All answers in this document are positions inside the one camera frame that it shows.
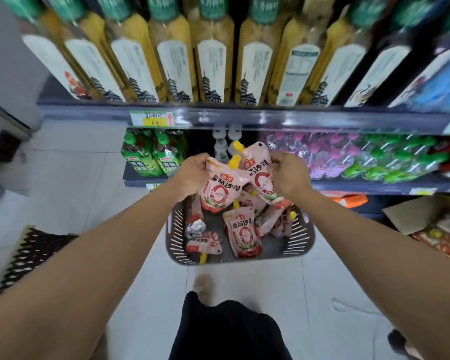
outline shelf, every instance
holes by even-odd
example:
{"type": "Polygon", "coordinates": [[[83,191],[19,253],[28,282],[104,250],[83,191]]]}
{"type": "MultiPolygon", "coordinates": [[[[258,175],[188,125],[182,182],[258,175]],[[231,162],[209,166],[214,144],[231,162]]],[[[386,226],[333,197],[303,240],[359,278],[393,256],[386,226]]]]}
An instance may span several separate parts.
{"type": "MultiPolygon", "coordinates": [[[[161,184],[167,181],[168,177],[162,175],[160,177],[143,177],[138,174],[133,167],[125,163],[125,171],[123,173],[123,181],[126,187],[147,187],[151,189],[154,184],[161,184]]],[[[411,182],[401,182],[396,184],[384,184],[382,182],[369,182],[362,178],[345,179],[337,177],[333,179],[313,180],[312,186],[320,192],[341,192],[343,194],[361,193],[361,194],[388,194],[388,195],[425,195],[420,190],[426,190],[432,194],[435,192],[450,192],[450,179],[439,175],[430,174],[420,177],[411,182]]]]}
{"type": "Polygon", "coordinates": [[[324,109],[296,106],[278,109],[265,106],[254,109],[240,108],[235,103],[213,107],[201,102],[192,106],[108,104],[75,100],[53,77],[48,78],[37,105],[45,119],[118,120],[129,124],[132,124],[131,110],[172,112],[176,129],[214,129],[239,125],[242,130],[450,135],[450,114],[444,113],[420,114],[372,107],[324,109]]]}

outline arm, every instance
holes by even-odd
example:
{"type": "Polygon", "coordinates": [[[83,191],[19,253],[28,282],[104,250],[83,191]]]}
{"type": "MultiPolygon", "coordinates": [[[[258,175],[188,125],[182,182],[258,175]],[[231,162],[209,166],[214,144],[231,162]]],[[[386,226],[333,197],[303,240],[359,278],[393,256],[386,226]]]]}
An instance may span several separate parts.
{"type": "Polygon", "coordinates": [[[450,259],[315,191],[300,158],[272,159],[278,192],[308,214],[375,305],[425,359],[450,359],[450,259]]]}
{"type": "Polygon", "coordinates": [[[0,360],[88,359],[175,203],[209,179],[208,154],[76,238],[0,297],[0,360]]]}

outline person's right hand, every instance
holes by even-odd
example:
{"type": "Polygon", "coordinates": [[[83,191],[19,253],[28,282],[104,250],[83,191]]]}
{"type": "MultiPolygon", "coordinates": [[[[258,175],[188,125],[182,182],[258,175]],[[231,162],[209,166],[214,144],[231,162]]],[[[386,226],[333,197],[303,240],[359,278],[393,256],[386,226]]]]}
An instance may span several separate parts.
{"type": "Polygon", "coordinates": [[[271,154],[271,162],[273,185],[281,196],[294,201],[298,192],[313,189],[309,169],[299,157],[277,151],[271,154]]]}

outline basket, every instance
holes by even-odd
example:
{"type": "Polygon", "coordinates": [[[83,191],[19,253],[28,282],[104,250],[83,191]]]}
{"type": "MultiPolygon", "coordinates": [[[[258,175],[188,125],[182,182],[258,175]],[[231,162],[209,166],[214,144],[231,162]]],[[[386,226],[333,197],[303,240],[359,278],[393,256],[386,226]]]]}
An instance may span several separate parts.
{"type": "MultiPolygon", "coordinates": [[[[189,199],[188,197],[174,206],[172,213],[168,217],[165,242],[167,252],[175,262],[182,265],[197,265],[200,262],[200,253],[187,253],[185,250],[188,239],[184,235],[187,220],[184,208],[188,207],[187,200],[189,199]]],[[[298,214],[293,221],[292,236],[276,238],[267,234],[261,238],[263,248],[260,255],[253,259],[240,259],[234,255],[228,236],[224,232],[223,211],[211,213],[204,210],[203,215],[207,225],[206,231],[216,232],[222,244],[222,253],[220,255],[208,255],[206,264],[287,258],[306,254],[315,242],[315,230],[313,224],[308,218],[304,218],[298,207],[294,206],[294,211],[298,214]]]]}

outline person's left arm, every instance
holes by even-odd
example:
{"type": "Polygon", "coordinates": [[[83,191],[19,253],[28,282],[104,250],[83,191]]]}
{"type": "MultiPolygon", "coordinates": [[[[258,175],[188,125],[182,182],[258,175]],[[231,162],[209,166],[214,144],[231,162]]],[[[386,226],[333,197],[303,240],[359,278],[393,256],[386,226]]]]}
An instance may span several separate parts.
{"type": "Polygon", "coordinates": [[[166,183],[7,289],[0,297],[0,360],[89,358],[173,206],[209,179],[207,157],[186,159],[166,183]]]}

